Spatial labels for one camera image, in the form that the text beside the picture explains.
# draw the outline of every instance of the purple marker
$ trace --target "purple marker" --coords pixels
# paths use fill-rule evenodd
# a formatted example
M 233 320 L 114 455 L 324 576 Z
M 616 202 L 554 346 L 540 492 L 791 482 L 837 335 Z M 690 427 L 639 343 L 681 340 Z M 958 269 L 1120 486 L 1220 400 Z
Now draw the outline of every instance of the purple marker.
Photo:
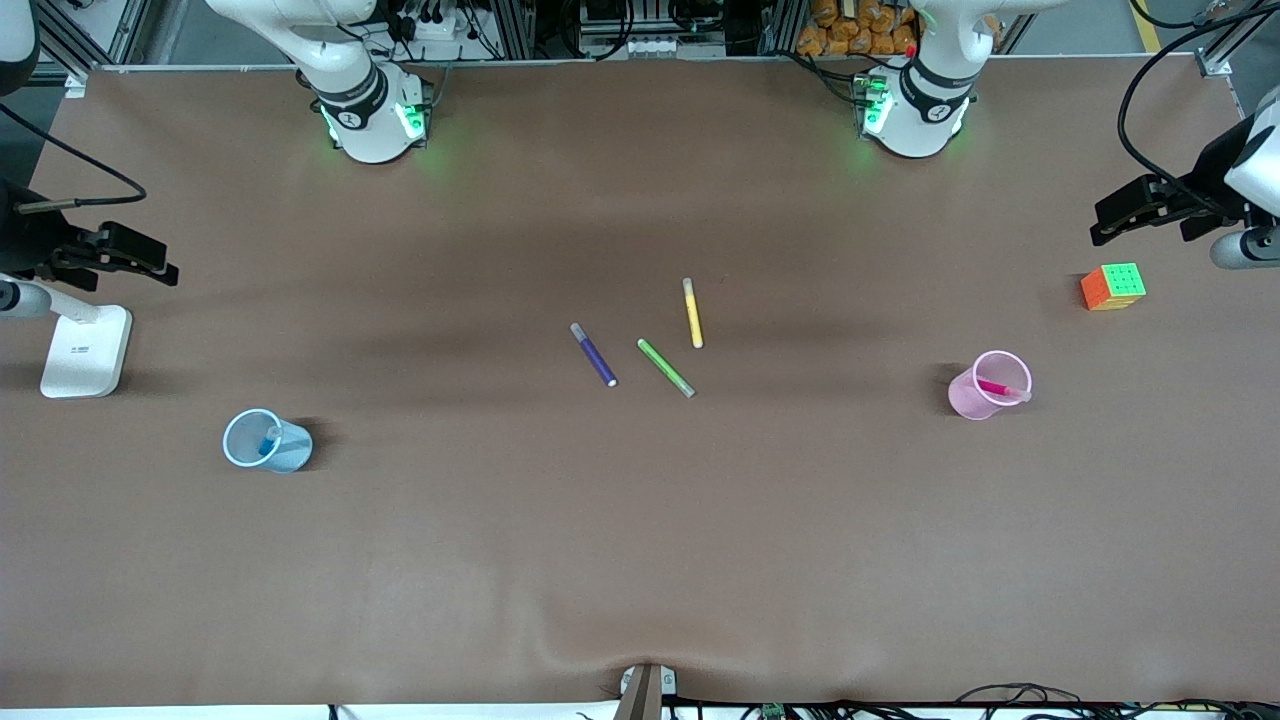
M 595 368 L 596 374 L 600 375 L 604 384 L 609 387 L 618 384 L 618 378 L 613 377 L 613 370 L 609 369 L 604 357 L 600 357 L 600 351 L 595 348 L 591 338 L 586 337 L 586 333 L 582 332 L 582 325 L 573 323 L 568 329 L 577 338 L 577 343 L 582 346 L 582 352 L 586 354 L 586 359 L 591 361 L 591 366 Z

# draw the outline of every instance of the cube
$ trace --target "cube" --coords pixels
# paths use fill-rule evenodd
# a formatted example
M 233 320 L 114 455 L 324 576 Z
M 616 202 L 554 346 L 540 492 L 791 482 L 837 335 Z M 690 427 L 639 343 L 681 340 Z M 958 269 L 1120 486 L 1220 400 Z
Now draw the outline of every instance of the cube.
M 1142 274 L 1134 263 L 1102 265 L 1080 281 L 1084 306 L 1089 310 L 1119 310 L 1128 307 L 1147 295 Z

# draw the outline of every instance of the green indicator light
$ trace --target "green indicator light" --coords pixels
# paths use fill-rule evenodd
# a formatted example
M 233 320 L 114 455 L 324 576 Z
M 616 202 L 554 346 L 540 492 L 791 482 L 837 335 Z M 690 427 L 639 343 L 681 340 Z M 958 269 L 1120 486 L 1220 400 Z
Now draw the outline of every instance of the green indicator light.
M 320 106 L 320 117 L 324 118 L 324 124 L 329 128 L 329 137 L 338 142 L 338 131 L 333 127 L 333 118 L 329 117 L 329 110 L 325 110 L 323 105 Z
M 396 114 L 399 115 L 401 124 L 404 126 L 404 133 L 411 138 L 422 137 L 422 111 L 416 106 L 408 106 L 396 104 Z

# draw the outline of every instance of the yellow floor line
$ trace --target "yellow floor line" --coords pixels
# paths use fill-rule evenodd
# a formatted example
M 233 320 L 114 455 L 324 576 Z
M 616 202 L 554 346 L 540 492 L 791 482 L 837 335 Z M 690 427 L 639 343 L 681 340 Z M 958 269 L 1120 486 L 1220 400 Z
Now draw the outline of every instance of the yellow floor line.
M 1147 14 L 1151 14 L 1151 8 L 1147 8 L 1147 0 L 1133 0 L 1142 6 Z M 1155 53 L 1160 50 L 1160 38 L 1156 37 L 1156 27 L 1148 23 L 1138 14 L 1138 10 L 1133 10 L 1133 22 L 1138 26 L 1138 36 L 1142 37 L 1142 46 L 1147 53 Z

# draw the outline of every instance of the plastic cup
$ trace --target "plastic cup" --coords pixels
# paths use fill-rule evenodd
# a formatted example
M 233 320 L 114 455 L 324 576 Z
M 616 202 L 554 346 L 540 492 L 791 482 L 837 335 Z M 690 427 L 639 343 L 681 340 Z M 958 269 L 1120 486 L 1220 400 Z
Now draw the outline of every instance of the plastic cup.
M 238 468 L 292 473 L 311 457 L 311 433 L 262 407 L 246 410 L 223 432 L 223 455 Z
M 947 388 L 951 407 L 961 418 L 986 420 L 1005 407 L 1019 404 L 1016 398 L 982 389 L 978 387 L 978 378 L 1025 392 L 1032 391 L 1032 372 L 1020 357 L 1004 350 L 983 352 L 968 370 L 956 375 Z

